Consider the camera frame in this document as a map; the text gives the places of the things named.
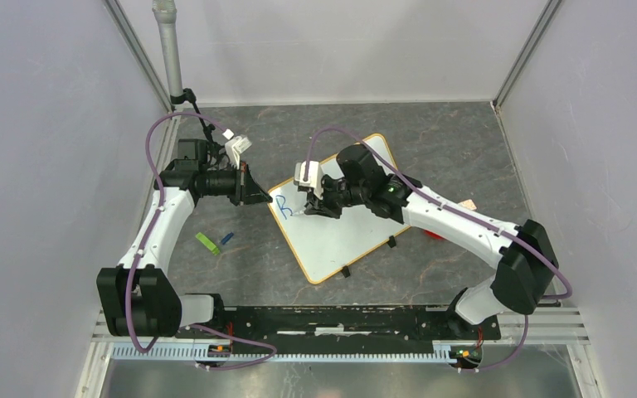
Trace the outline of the yellow framed whiteboard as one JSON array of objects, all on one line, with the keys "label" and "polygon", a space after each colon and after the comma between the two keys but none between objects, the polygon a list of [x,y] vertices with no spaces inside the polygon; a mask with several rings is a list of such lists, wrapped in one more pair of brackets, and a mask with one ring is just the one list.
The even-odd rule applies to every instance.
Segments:
[{"label": "yellow framed whiteboard", "polygon": [[297,190],[291,178],[271,188],[269,194],[273,199],[270,212],[311,284],[322,283],[408,229],[374,216],[364,206],[343,210],[339,219],[292,217],[293,212],[304,209],[306,194]]}]

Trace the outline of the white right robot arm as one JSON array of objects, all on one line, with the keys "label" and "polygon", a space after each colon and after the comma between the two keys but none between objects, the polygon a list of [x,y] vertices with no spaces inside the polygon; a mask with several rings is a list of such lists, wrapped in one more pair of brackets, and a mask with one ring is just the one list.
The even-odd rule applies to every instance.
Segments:
[{"label": "white right robot arm", "polygon": [[559,264],[542,224],[500,221],[447,200],[365,143],[344,148],[336,161],[339,178],[316,161],[296,164],[294,184],[307,195],[305,214],[338,219],[344,209],[363,206],[376,217],[455,243],[494,269],[451,302],[445,325],[452,336],[467,338],[486,318],[506,310],[531,315],[546,298]]}]

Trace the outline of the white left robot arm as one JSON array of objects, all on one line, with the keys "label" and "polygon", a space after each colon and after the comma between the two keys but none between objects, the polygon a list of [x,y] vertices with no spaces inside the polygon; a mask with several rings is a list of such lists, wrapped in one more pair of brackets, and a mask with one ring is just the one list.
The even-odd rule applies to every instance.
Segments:
[{"label": "white left robot arm", "polygon": [[234,206],[269,203],[241,155],[251,146],[244,136],[224,146],[229,163],[211,164],[212,145],[182,139],[173,159],[154,182],[151,207],[126,254],[103,268],[96,286],[109,333],[127,337],[172,337],[182,324],[183,304],[167,277],[169,260],[187,218],[200,199],[226,197]]}]

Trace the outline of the blue marker cap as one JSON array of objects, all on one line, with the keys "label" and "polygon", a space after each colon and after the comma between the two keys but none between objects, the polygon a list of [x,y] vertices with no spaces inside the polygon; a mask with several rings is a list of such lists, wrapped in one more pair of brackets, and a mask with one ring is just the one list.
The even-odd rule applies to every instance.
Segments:
[{"label": "blue marker cap", "polygon": [[228,241],[234,236],[233,232],[228,233],[221,239],[221,245],[226,245]]}]

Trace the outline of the green owl eraser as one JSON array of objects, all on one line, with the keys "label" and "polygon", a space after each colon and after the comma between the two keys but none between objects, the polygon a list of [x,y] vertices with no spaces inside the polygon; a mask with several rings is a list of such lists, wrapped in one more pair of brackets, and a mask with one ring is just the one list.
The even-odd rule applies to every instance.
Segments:
[{"label": "green owl eraser", "polygon": [[220,254],[221,251],[220,251],[219,247],[216,245],[216,243],[214,241],[209,239],[206,235],[204,235],[201,232],[198,232],[198,233],[195,234],[195,237],[213,255],[219,255]]}]

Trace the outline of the red bowl with green block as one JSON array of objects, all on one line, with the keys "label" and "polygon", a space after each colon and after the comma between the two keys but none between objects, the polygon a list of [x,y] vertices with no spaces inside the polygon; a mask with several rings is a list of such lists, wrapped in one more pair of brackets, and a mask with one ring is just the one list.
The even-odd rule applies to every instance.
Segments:
[{"label": "red bowl with green block", "polygon": [[433,239],[437,239],[437,240],[443,240],[444,238],[432,231],[428,231],[428,230],[423,230],[423,232],[428,235],[429,237],[433,238]]}]

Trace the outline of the colourful toy block stack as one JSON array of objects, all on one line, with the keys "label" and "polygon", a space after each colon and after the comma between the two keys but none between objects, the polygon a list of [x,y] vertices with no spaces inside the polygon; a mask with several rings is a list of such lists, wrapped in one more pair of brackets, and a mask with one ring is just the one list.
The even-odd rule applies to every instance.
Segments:
[{"label": "colourful toy block stack", "polygon": [[459,203],[460,206],[469,209],[471,211],[476,211],[477,210],[477,206],[475,205],[474,201],[471,199],[465,200],[465,201],[461,201]]}]

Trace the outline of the grey vertical pole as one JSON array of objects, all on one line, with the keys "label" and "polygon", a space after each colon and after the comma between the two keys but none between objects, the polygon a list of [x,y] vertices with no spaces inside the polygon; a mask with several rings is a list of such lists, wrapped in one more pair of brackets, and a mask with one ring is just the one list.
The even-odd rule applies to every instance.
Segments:
[{"label": "grey vertical pole", "polygon": [[177,8],[173,0],[153,0],[152,11],[158,24],[163,62],[172,105],[185,102],[181,62],[177,43]]}]

